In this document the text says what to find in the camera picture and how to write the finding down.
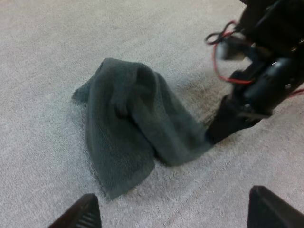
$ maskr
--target towel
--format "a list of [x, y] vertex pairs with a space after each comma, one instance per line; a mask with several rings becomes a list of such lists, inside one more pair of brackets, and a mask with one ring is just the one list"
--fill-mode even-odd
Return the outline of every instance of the towel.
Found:
[[144, 64], [107, 58], [72, 99], [86, 103], [86, 143], [110, 200], [143, 181], [155, 157], [178, 166], [212, 147], [204, 125]]

